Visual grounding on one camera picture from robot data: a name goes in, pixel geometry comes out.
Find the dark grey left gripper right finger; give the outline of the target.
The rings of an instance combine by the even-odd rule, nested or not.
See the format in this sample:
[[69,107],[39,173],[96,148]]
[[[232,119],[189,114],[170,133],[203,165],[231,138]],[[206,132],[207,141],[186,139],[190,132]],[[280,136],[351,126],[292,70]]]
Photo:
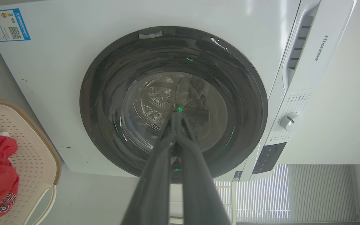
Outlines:
[[230,225],[210,170],[184,114],[176,115],[176,155],[182,167],[185,225]]

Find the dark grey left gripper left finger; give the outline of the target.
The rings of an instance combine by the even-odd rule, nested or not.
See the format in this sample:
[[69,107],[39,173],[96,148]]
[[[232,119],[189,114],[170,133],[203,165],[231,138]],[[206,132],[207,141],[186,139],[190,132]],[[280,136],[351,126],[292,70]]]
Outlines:
[[168,225],[172,149],[175,144],[175,114],[170,114],[122,219],[122,225]]

